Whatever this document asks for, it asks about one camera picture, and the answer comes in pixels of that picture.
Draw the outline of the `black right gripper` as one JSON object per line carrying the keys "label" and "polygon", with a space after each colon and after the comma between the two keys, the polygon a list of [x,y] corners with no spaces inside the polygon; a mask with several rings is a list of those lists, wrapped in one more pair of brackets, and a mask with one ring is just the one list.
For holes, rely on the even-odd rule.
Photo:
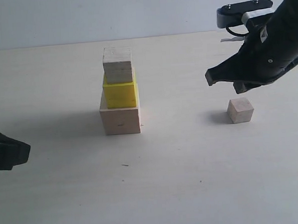
{"label": "black right gripper", "polygon": [[268,85],[298,65],[298,0],[283,0],[237,54],[208,68],[209,86],[231,82],[237,94]]}

